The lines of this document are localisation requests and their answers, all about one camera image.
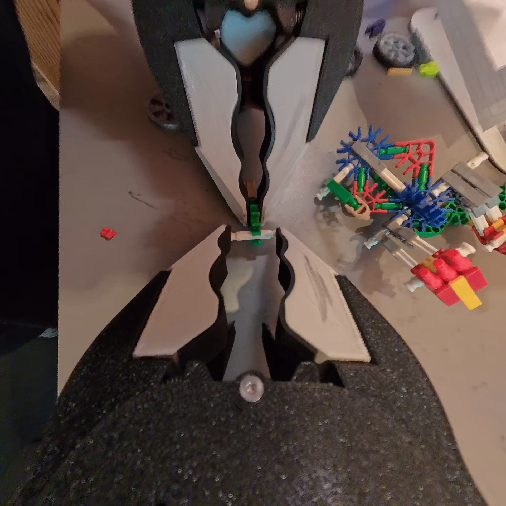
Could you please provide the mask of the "brown wooden box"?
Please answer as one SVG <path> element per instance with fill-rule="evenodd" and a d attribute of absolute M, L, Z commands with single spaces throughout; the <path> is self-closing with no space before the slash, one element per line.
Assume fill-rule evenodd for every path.
<path fill-rule="evenodd" d="M 50 104 L 60 109 L 61 1 L 15 1 L 30 54 L 35 82 Z"/>

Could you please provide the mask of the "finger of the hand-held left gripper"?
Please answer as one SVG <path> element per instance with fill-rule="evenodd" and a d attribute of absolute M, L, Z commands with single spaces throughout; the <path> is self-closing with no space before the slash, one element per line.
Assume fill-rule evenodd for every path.
<path fill-rule="evenodd" d="M 267 187 L 262 218 L 268 218 L 308 146 L 308 133 L 326 42 L 292 37 L 269 61 L 263 95 L 271 137 L 262 162 Z"/>
<path fill-rule="evenodd" d="M 244 154 L 237 132 L 238 67 L 204 38 L 177 41 L 174 48 L 197 136 L 195 150 L 231 211 L 247 224 Z"/>

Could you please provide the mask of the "colourful toy construction model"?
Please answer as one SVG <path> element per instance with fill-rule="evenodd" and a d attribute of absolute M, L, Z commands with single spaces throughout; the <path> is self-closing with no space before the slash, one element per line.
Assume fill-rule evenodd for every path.
<path fill-rule="evenodd" d="M 505 186 L 477 172 L 488 155 L 480 153 L 434 179 L 435 140 L 393 143 L 389 135 L 381 138 L 382 130 L 371 125 L 367 132 L 349 132 L 337 149 L 338 172 L 316 198 L 331 196 L 360 220 L 386 215 L 364 245 L 380 244 L 405 264 L 411 292 L 427 288 L 448 307 L 480 307 L 477 293 L 488 282 L 470 259 L 476 249 L 467 243 L 437 249 L 427 238 L 451 225 L 468 226 L 485 251 L 505 255 Z"/>

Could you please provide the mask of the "green fan-shaped connector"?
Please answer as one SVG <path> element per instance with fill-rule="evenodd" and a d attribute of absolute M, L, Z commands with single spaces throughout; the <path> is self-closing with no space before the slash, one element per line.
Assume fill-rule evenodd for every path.
<path fill-rule="evenodd" d="M 253 236 L 252 244 L 259 246 L 262 244 L 260 236 L 262 234 L 261 212 L 256 197 L 248 197 L 248 227 Z"/>

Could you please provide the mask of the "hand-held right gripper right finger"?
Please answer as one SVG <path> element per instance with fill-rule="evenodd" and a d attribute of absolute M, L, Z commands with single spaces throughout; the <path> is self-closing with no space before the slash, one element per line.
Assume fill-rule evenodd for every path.
<path fill-rule="evenodd" d="M 303 361 L 370 363 L 337 272 L 288 230 L 276 230 L 276 254 L 284 294 L 275 344 L 290 365 Z"/>

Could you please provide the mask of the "grey toy wheel hub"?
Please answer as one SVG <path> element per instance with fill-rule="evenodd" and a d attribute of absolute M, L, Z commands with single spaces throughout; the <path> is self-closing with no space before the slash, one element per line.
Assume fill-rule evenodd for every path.
<path fill-rule="evenodd" d="M 147 105 L 147 115 L 152 123 L 163 130 L 177 131 L 180 129 L 179 122 L 174 117 L 162 92 L 157 92 L 150 98 Z"/>

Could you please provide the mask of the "short white rod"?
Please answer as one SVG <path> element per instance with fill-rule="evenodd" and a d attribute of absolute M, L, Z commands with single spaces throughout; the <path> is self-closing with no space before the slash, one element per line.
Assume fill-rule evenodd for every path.
<path fill-rule="evenodd" d="M 276 230 L 244 230 L 231 233 L 231 240 L 260 242 L 276 236 Z"/>

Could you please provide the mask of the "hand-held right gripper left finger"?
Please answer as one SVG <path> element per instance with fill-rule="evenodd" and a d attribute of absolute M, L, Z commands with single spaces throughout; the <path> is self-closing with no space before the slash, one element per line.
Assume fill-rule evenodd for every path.
<path fill-rule="evenodd" d="M 220 289 L 229 252 L 230 226 L 221 225 L 169 268 L 133 357 L 208 363 L 224 351 L 227 317 Z"/>

